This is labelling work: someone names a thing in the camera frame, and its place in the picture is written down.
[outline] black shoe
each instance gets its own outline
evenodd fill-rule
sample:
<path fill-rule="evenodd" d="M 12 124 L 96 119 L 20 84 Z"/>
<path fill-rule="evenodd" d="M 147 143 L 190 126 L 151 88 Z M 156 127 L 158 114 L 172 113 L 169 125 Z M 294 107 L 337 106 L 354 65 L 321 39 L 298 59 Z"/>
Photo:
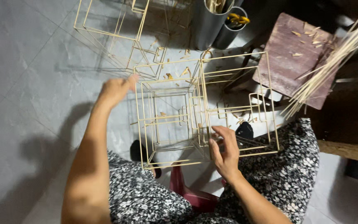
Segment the black shoe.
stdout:
<path fill-rule="evenodd" d="M 244 121 L 236 130 L 236 135 L 242 138 L 253 140 L 253 129 L 252 126 Z"/>
<path fill-rule="evenodd" d="M 142 159 L 140 157 L 140 142 L 139 142 L 139 140 L 133 141 L 130 151 L 131 151 L 131 160 L 139 161 L 139 162 L 142 161 Z M 142 157 L 143 157 L 143 160 L 147 159 L 146 147 L 144 147 L 143 145 L 142 145 Z M 161 168 L 155 168 L 154 171 L 156 172 L 156 179 L 160 178 Z"/>

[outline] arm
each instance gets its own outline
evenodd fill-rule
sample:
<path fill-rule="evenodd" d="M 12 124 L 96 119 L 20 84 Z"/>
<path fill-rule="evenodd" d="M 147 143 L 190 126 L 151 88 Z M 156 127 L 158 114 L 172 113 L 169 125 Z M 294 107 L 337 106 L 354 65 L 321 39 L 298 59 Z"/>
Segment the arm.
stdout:
<path fill-rule="evenodd" d="M 290 224 L 288 218 L 259 192 L 257 192 L 238 170 L 240 151 L 237 146 L 236 134 L 233 130 L 212 126 L 217 135 L 223 138 L 225 151 L 221 153 L 213 139 L 209 140 L 217 171 L 233 187 L 240 198 L 247 217 L 255 224 Z"/>
<path fill-rule="evenodd" d="M 103 85 L 67 178 L 62 224 L 110 223 L 107 120 L 136 79 L 110 79 Z"/>

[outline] bundle of bamboo sticks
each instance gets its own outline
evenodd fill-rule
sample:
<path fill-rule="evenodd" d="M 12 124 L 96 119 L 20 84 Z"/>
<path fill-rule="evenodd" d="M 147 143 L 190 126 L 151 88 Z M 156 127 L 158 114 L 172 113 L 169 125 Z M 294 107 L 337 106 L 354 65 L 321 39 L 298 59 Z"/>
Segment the bundle of bamboo sticks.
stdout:
<path fill-rule="evenodd" d="M 215 13 L 215 14 L 225 13 L 223 12 L 223 8 L 225 7 L 226 0 L 206 0 L 205 3 L 211 13 Z"/>
<path fill-rule="evenodd" d="M 345 38 L 339 43 L 339 47 L 335 48 L 328 56 L 326 63 L 321 67 L 305 74 L 299 79 L 316 73 L 311 79 L 304 83 L 296 90 L 294 96 L 290 99 L 288 105 L 281 113 L 287 111 L 284 118 L 288 119 L 298 112 L 301 107 L 311 99 L 311 96 L 318 90 L 332 75 L 334 75 L 340 67 L 342 67 L 348 59 L 352 57 L 358 49 L 358 19 L 348 31 Z"/>

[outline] woman's left hand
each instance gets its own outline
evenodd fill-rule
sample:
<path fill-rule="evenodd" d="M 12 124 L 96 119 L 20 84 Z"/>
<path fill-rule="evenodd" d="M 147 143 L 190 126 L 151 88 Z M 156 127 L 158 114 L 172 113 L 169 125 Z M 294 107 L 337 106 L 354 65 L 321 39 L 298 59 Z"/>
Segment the woman's left hand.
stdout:
<path fill-rule="evenodd" d="M 97 104 L 113 109 L 127 94 L 128 90 L 135 91 L 135 84 L 138 80 L 136 74 L 131 75 L 128 79 L 109 79 L 103 84 Z"/>

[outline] red plastic stool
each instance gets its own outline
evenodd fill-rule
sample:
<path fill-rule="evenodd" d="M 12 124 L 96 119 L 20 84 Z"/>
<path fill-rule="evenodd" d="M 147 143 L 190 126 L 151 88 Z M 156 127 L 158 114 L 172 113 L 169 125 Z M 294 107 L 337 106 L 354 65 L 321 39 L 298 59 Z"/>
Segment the red plastic stool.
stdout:
<path fill-rule="evenodd" d="M 190 190 L 185 186 L 180 166 L 172 167 L 169 189 L 190 202 L 196 212 L 213 212 L 219 197 L 204 191 Z"/>

